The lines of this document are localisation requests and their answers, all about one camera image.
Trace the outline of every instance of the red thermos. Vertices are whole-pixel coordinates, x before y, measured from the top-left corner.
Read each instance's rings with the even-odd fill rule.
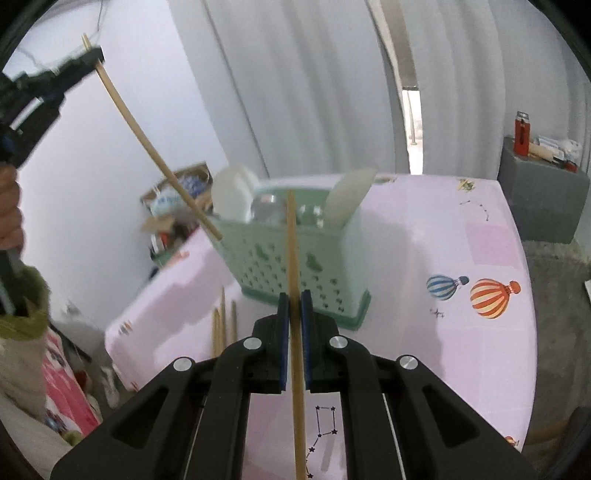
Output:
[[[530,151],[530,128],[530,116],[527,113],[517,112],[513,151],[524,157],[527,157]]]

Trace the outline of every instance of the pink fabric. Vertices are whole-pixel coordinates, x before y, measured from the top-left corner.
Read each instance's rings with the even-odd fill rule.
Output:
[[[332,187],[339,176],[281,179],[285,186]],[[367,317],[357,332],[341,333],[374,355],[413,354],[440,376],[503,436],[521,448],[535,390],[536,332],[530,279],[509,207],[496,181],[396,176],[374,185],[361,205],[368,289]],[[106,348],[129,387],[142,387],[175,358],[212,355],[212,309],[221,286],[235,300],[239,338],[274,309],[245,298],[206,235],[197,231],[184,258],[161,272],[106,332]],[[469,278],[447,300],[427,280]],[[496,319],[473,307],[470,289],[483,278],[518,282]],[[334,437],[322,436],[308,458],[314,479],[346,478],[342,418],[337,394],[306,397],[309,447],[329,432],[324,415],[335,408]],[[245,471],[261,480],[291,480],[291,396],[251,401]]]
[[[77,430],[86,436],[99,425],[94,411],[74,378],[66,361],[59,335],[47,334],[47,351],[43,359],[47,389],[47,414],[64,430]]]

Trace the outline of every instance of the utensil holder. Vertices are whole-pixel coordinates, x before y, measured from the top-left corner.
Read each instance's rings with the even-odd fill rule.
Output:
[[[257,193],[287,198],[285,187],[260,187]],[[296,204],[324,209],[328,190],[293,189]],[[210,218],[223,234],[210,240],[244,295],[277,305],[287,291],[285,224],[240,223]],[[298,225],[300,290],[310,290],[315,311],[350,330],[360,327],[371,295],[366,288],[359,209],[341,229]]]

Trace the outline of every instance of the metal screw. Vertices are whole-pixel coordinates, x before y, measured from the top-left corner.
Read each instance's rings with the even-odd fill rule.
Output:
[[[187,358],[186,356],[177,358],[173,363],[173,367],[177,372],[185,372],[192,366],[193,361],[190,358]]]
[[[341,337],[340,335],[334,336],[329,340],[330,346],[334,348],[345,348],[347,343],[347,339],[345,337]]]
[[[246,340],[244,340],[244,348],[247,348],[249,350],[257,350],[261,347],[262,342],[260,338],[256,338],[256,337],[249,337]]]
[[[418,360],[412,355],[404,355],[400,359],[400,366],[406,370],[414,370],[418,367]]]

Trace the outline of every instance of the table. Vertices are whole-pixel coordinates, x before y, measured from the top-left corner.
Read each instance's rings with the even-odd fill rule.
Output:
[[[331,187],[339,178],[275,183]],[[374,355],[417,356],[521,449],[534,400],[535,316],[527,263],[498,182],[391,176],[372,186],[361,218],[372,301],[361,328],[342,334]],[[197,231],[106,331],[106,349],[127,387],[141,388],[179,356],[211,357],[211,312],[222,285],[238,305],[240,338],[274,313],[241,294]],[[307,394],[306,429],[310,474],[345,478],[337,394]],[[253,395],[243,479],[293,478],[291,394]]]

